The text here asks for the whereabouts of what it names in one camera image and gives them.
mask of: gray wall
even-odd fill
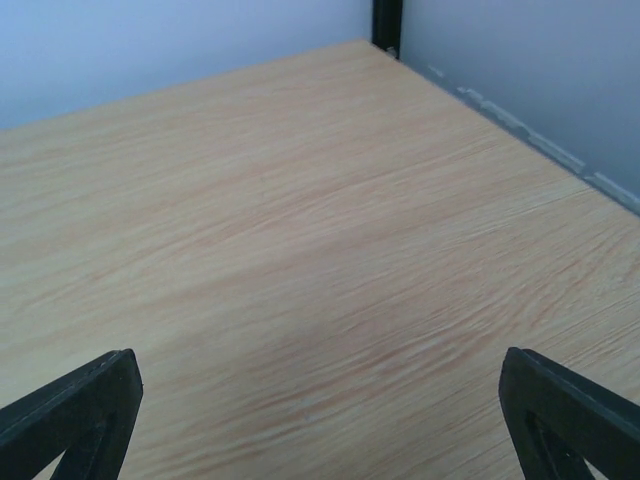
[[[405,0],[401,58],[640,210],[640,2]]]
[[[0,0],[0,128],[370,36],[371,0]]]

